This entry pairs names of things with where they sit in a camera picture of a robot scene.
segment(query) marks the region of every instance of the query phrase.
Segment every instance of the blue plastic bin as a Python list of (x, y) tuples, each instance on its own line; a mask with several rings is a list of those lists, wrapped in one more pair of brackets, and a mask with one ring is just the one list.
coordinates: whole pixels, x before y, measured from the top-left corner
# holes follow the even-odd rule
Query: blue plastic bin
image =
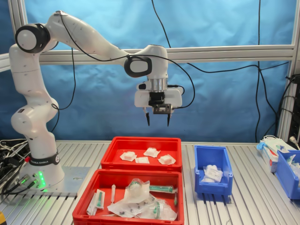
[[(216, 165), (221, 168), (223, 177), (220, 183), (201, 182), (204, 178), (203, 167)], [(231, 195), (233, 171), (226, 147), (195, 146), (195, 192), (216, 195)]]
[(290, 199), (300, 199), (300, 188), (298, 188), (299, 179), (292, 171), (291, 167), (288, 165), (286, 160), (292, 156), (296, 155), (293, 161), (300, 163), (300, 151), (289, 150), (289, 153), (278, 152), (278, 163), (276, 175), (278, 177), (281, 186), (285, 190), (286, 195)]

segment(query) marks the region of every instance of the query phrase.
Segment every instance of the blue fabric backdrop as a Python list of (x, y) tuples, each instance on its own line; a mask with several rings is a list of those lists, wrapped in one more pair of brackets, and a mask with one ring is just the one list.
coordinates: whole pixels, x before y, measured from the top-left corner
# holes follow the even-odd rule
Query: blue fabric backdrop
[[(154, 1), (172, 47), (256, 45), (258, 0), (165, 0)], [(264, 0), (261, 11), (261, 44), (290, 44), (295, 0)], [(56, 10), (64, 10), (94, 26), (120, 48), (144, 48), (147, 44), (167, 47), (162, 28), (150, 0), (70, 1), (27, 0), (30, 23), (46, 23)], [(0, 1), (0, 53), (13, 42), (7, 1)], [(56, 49), (70, 49), (59, 44)], [(242, 67), (257, 62), (198, 63), (212, 71)], [(283, 62), (261, 62), (261, 68)], [(127, 76), (118, 65), (76, 65), (77, 88), (72, 105), (61, 111), (54, 134), (57, 139), (109, 140), (116, 135), (172, 136), (183, 141), (253, 142), (258, 113), (255, 105), (257, 69), (204, 74), (182, 64), (192, 76), (196, 97), (187, 109), (177, 110), (170, 126), (166, 117), (144, 113), (134, 106), (136, 84), (144, 78)], [(72, 66), (42, 66), (49, 94), (60, 107), (68, 105), (74, 87)], [(263, 71), (270, 103), (275, 109), (284, 90), (288, 65)], [(183, 104), (193, 96), (188, 77), (170, 65), (169, 83), (186, 88)], [(11, 115), (26, 104), (15, 91), (10, 71), (0, 73), (0, 137), (22, 137), (10, 124)], [(259, 86), (261, 137), (275, 116), (266, 103), (262, 81)], [(52, 129), (56, 117), (47, 125)]]

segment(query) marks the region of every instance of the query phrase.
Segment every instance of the red plastic crate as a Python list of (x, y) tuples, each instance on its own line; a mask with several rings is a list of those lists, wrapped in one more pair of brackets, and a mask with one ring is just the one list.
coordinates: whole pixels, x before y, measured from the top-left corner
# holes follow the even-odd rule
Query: red plastic crate
[[(156, 158), (148, 156), (150, 164), (136, 163), (122, 160), (120, 155), (127, 151), (134, 151), (139, 157), (145, 157), (144, 152), (149, 148), (161, 151)], [(158, 159), (169, 154), (176, 162), (172, 165), (163, 165)], [(104, 169), (124, 170), (152, 170), (152, 171), (178, 171), (181, 172), (181, 140), (166, 137), (115, 137), (109, 145), (101, 160)]]
[[(173, 185), (178, 188), (178, 204), (174, 206), (174, 194), (151, 192), (157, 198), (165, 199), (172, 209), (178, 213), (176, 220), (156, 220), (156, 219), (139, 219), (123, 217), (106, 217), (103, 215), (112, 214), (108, 211), (107, 206), (111, 204), (112, 185), (116, 185), (115, 202), (123, 199), (125, 187), (133, 178), (139, 178), (142, 181), (150, 181), (151, 185)], [(89, 216), (86, 214), (91, 199), (100, 189), (105, 192), (104, 209), (97, 210), (96, 215)], [(132, 171), (132, 170), (96, 170), (82, 197), (73, 211), (74, 225), (183, 225), (184, 208), (183, 208), (183, 190), (182, 176), (180, 172), (164, 171)]]

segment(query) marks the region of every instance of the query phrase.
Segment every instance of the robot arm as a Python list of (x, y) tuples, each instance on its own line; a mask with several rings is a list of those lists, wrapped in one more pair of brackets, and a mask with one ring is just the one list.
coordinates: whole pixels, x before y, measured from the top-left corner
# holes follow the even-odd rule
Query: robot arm
[(20, 171), (31, 182), (35, 174), (43, 173), (43, 181), (37, 180), (33, 189), (50, 187), (59, 183), (64, 172), (60, 166), (54, 135), (48, 132), (46, 123), (57, 113), (58, 106), (45, 88), (38, 58), (42, 52), (63, 42), (98, 60), (115, 59), (131, 77), (147, 76), (147, 81), (137, 86), (135, 106), (143, 108), (148, 124), (151, 107), (154, 114), (167, 114), (168, 124), (174, 108), (182, 105), (179, 89), (168, 89), (168, 61), (166, 49), (149, 45), (134, 55), (112, 45), (85, 22), (62, 11), (55, 12), (46, 24), (27, 24), (18, 29), (16, 45), (9, 49), (11, 72), (16, 90), (23, 94), (27, 105), (20, 108), (11, 119), (13, 128), (28, 140), (31, 156), (29, 165)]

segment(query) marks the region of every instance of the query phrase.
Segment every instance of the metal table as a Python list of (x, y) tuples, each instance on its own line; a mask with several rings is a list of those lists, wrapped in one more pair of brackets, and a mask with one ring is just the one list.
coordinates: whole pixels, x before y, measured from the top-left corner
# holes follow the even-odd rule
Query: metal table
[[(9, 225), (71, 225), (72, 212), (100, 161), (109, 141), (57, 141), (61, 163), (88, 166), (90, 171), (78, 197), (9, 195), (0, 211)], [(221, 195), (197, 196), (194, 190), (194, 145), (226, 146), (233, 170), (229, 203)], [(300, 201), (287, 198), (276, 176), (251, 143), (182, 143), (186, 225), (300, 225)]]

